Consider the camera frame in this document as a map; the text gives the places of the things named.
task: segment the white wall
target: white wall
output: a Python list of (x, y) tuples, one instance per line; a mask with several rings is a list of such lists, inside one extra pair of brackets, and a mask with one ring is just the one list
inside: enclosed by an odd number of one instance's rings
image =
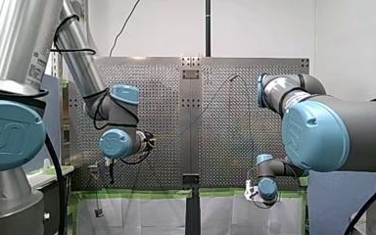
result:
[(339, 98), (376, 97), (376, 0), (316, 4), (315, 75)]
[[(89, 25), (101, 56), (135, 0), (88, 0)], [(216, 57), (314, 59), (314, 0), (218, 0), (211, 4), (211, 53)], [(205, 54), (205, 1), (141, 1), (114, 56)]]
[[(89, 26), (100, 56), (114, 39), (136, 0), (88, 0)], [(203, 0), (141, 1), (114, 56), (198, 56), (205, 53)]]
[(310, 58), (314, 61), (314, 0), (212, 1), (216, 57)]

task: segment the black wire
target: black wire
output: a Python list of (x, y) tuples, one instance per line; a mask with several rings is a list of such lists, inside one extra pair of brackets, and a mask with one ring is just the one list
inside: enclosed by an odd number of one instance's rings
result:
[(241, 75), (238, 75), (238, 77), (242, 80), (243, 84), (244, 84), (244, 88), (246, 89), (246, 94), (247, 94), (247, 102), (248, 102), (248, 126), (249, 126), (249, 137), (251, 139), (251, 143), (252, 143), (252, 157), (251, 157), (251, 160), (252, 160), (252, 165), (254, 163), (254, 159), (253, 157), (255, 156), (255, 139), (252, 138), (253, 134), (252, 134), (252, 108), (251, 108), (251, 102), (250, 102), (250, 92), (249, 92), (249, 88), (247, 87), (247, 82), (245, 79), (243, 79), (243, 77)]
[(259, 204), (256, 203), (256, 201), (253, 199), (253, 197), (254, 197), (255, 195), (257, 195), (258, 193), (259, 193), (259, 191), (257, 191), (256, 193), (252, 194), (252, 196), (250, 196), (250, 199), (252, 200), (253, 204), (254, 204), (256, 207), (258, 207), (258, 208), (260, 208), (260, 209), (263, 209), (263, 210), (271, 209), (271, 208), (274, 206), (274, 203), (273, 203), (272, 205), (269, 205), (269, 206), (266, 206), (266, 207), (262, 207), (262, 206), (260, 206)]
[(139, 160), (136, 162), (128, 162), (124, 160), (123, 158), (121, 158), (120, 161), (126, 165), (138, 165), (138, 164), (141, 164), (143, 161), (145, 161), (149, 157), (150, 154), (151, 154), (151, 151), (146, 152), (146, 154), (140, 157)]
[(110, 184), (115, 184), (114, 169), (115, 169), (115, 160), (112, 160), (112, 163), (109, 165), (109, 176), (111, 178)]
[(67, 217), (67, 205), (66, 205), (66, 182), (63, 177), (63, 171), (57, 153), (54, 150), (54, 146), (51, 143), (50, 136), (48, 134), (45, 137), (45, 145), (47, 146), (48, 153), (50, 154), (51, 161), (53, 162), (54, 169), (56, 170), (57, 181), (59, 183), (59, 210), (60, 210), (60, 221), (59, 221), (59, 232), (58, 234), (64, 234), (66, 227), (66, 217)]
[(118, 38), (121, 36), (121, 34), (123, 33), (124, 29), (126, 28), (127, 22), (128, 22), (128, 21), (130, 20), (130, 18), (132, 17), (133, 12), (135, 11), (135, 9), (136, 9), (137, 5), (139, 4), (139, 2), (140, 2), (140, 0), (137, 0), (137, 1), (136, 1), (135, 5), (134, 5), (133, 8), (132, 8), (132, 11), (130, 12), (129, 16), (127, 17), (126, 21), (124, 22), (123, 26), (121, 27), (120, 32), (119, 32), (118, 35), (116, 36), (116, 38), (115, 38), (115, 43), (113, 44), (113, 47), (112, 47), (111, 52), (110, 52), (110, 54), (109, 54), (109, 57), (112, 56), (113, 51), (115, 50), (116, 44), (118, 43)]
[(91, 52), (91, 55), (96, 55), (96, 51), (91, 49), (91, 48), (77, 48), (77, 49), (60, 49), (59, 46), (57, 45), (57, 39), (59, 37), (59, 34), (63, 28), (63, 26), (71, 21), (71, 20), (76, 20), (76, 21), (80, 21), (80, 17), (76, 14), (74, 15), (71, 15), (71, 16), (68, 16), (66, 17), (65, 19), (63, 19), (62, 22), (60, 22), (60, 24), (57, 26), (57, 29), (56, 29), (56, 33), (54, 34), (54, 46), (56, 47), (56, 49), (51, 49), (51, 52), (58, 52), (58, 53), (62, 53), (62, 52)]
[(35, 95), (21, 95), (21, 94), (16, 94), (16, 93), (9, 93), (5, 91), (0, 91), (0, 96), (5, 96), (7, 98), (30, 98), (30, 99), (36, 99), (36, 98), (41, 98), (49, 94), (48, 90), (42, 89), (39, 91), (38, 94)]
[(351, 223), (348, 225), (347, 229), (345, 230), (344, 235), (350, 235), (353, 232), (353, 228), (358, 223), (359, 219), (375, 201), (376, 201), (376, 192), (374, 193), (374, 195), (371, 196), (371, 198), (368, 199), (368, 201), (358, 211), (356, 216), (353, 218), (353, 220), (351, 221)]
[(60, 54), (62, 52), (91, 52), (90, 55), (96, 55), (96, 51), (90, 48), (84, 48), (84, 49), (51, 49), (51, 52), (59, 52)]
[(94, 128), (96, 130), (102, 130), (104, 128), (106, 128), (106, 126), (108, 126), (108, 123), (106, 123), (105, 125), (103, 126), (97, 126), (97, 116), (100, 116), (100, 108), (102, 107), (102, 104), (103, 104), (103, 101), (106, 99), (106, 96), (109, 94), (109, 88), (106, 88), (106, 91), (105, 91), (105, 94), (103, 95), (103, 97), (99, 100), (99, 104), (97, 104), (97, 108), (96, 108), (96, 112), (94, 112), (94, 116), (93, 116), (93, 125), (94, 125)]

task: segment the blue joint cap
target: blue joint cap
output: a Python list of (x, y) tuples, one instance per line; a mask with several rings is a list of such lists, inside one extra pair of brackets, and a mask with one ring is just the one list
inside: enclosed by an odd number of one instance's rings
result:
[(259, 108), (265, 108), (264, 106), (264, 91), (263, 91), (263, 81), (266, 77), (266, 74), (262, 74), (258, 77), (258, 107)]
[(277, 185), (271, 178), (263, 178), (258, 183), (258, 193), (265, 201), (272, 201), (277, 196)]
[(130, 105), (139, 104), (139, 89), (128, 85), (114, 85), (110, 91), (111, 96)]
[(256, 157), (257, 165), (260, 165), (263, 162), (266, 162), (268, 160), (272, 160), (273, 157), (269, 154), (261, 154)]
[(99, 147), (105, 157), (121, 159), (131, 153), (132, 140), (125, 131), (110, 129), (100, 137)]
[(31, 108), (0, 100), (0, 171), (31, 161), (44, 145), (46, 129)]
[(350, 136), (331, 108), (314, 101), (294, 105), (283, 117), (282, 139), (294, 165), (302, 169), (333, 171), (350, 154)]

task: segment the pegboard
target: pegboard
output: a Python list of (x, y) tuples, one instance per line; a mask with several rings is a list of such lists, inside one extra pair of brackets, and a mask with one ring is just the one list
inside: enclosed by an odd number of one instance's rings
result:
[[(115, 165), (114, 185), (109, 184), (98, 147), (102, 131), (94, 129), (76, 86), (69, 84), (70, 161), (76, 167), (73, 190), (181, 189), (182, 173), (187, 171), (200, 174), (201, 187), (243, 187), (257, 154), (285, 156), (280, 118), (257, 108), (257, 78), (263, 72), (307, 73), (306, 59), (197, 60), (195, 66), (188, 67), (182, 58), (96, 60), (107, 85), (128, 84), (140, 89), (138, 127), (157, 139), (146, 162)], [(187, 79), (186, 69), (198, 70), (198, 77), (193, 73), (194, 78)], [(240, 76), (225, 82), (233, 74)], [(101, 170), (95, 178), (87, 167), (97, 162)], [(279, 186), (295, 182), (280, 179)]]
[[(257, 155), (286, 157), (280, 116), (257, 105), (259, 75), (307, 73), (308, 60), (205, 58), (202, 72), (200, 185), (244, 187)], [(282, 189), (299, 186), (296, 178), (276, 180)]]

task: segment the metal bar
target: metal bar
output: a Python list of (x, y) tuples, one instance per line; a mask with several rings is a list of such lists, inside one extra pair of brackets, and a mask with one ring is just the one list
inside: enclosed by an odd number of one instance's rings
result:
[(206, 57), (212, 55), (212, 0), (206, 0)]

